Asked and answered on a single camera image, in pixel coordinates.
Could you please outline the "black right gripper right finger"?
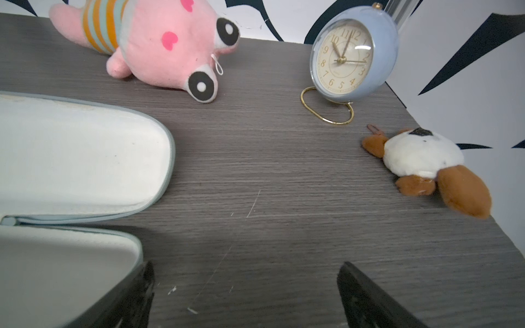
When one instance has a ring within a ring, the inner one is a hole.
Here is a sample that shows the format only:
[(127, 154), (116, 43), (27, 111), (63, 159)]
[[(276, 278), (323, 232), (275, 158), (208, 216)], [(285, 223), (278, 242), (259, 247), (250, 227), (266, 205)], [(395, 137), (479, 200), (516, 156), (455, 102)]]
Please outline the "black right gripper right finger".
[(427, 328), (350, 262), (340, 268), (337, 286), (349, 327)]

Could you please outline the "pink plush toy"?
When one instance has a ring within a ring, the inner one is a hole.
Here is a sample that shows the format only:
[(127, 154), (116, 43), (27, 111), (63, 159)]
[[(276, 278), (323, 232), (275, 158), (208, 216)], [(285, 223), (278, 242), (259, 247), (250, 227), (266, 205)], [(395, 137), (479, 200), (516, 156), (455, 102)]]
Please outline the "pink plush toy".
[(53, 27), (67, 40), (108, 55), (107, 73), (131, 75), (152, 86), (186, 91), (200, 103), (215, 100), (221, 55), (236, 50), (239, 28), (208, 1), (86, 1), (55, 4)]

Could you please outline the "blue alarm clock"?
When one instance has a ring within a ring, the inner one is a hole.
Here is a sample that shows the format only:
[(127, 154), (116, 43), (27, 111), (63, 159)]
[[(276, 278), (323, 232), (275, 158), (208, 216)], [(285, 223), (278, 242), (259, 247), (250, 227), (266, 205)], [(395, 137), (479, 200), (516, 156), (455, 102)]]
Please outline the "blue alarm clock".
[[(301, 92), (302, 105), (328, 124), (351, 123), (354, 119), (351, 104), (386, 82), (398, 53), (397, 25), (382, 4), (375, 2), (342, 11), (324, 26), (313, 42), (309, 67), (314, 85)], [(306, 103), (304, 95), (309, 91), (346, 106), (349, 118), (335, 122), (321, 116)]]

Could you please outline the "brown white plush toy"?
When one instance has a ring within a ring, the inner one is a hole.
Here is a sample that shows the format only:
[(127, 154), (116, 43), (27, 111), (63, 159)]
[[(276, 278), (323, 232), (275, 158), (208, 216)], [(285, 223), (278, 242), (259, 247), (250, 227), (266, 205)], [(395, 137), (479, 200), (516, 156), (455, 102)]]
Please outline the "brown white plush toy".
[(425, 128), (406, 129), (393, 137), (370, 124), (372, 134), (362, 140), (369, 154), (381, 159), (406, 196), (431, 195), (439, 191), (445, 205), (478, 219), (491, 215), (492, 197), (487, 185), (465, 166), (460, 147)]

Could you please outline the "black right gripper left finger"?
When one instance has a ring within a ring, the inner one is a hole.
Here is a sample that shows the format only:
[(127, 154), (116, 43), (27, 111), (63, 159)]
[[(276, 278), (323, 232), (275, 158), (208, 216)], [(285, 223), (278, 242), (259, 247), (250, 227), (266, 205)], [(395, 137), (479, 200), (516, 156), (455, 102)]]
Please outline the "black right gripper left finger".
[(154, 298), (152, 262), (132, 270), (99, 301), (67, 327), (147, 327)]

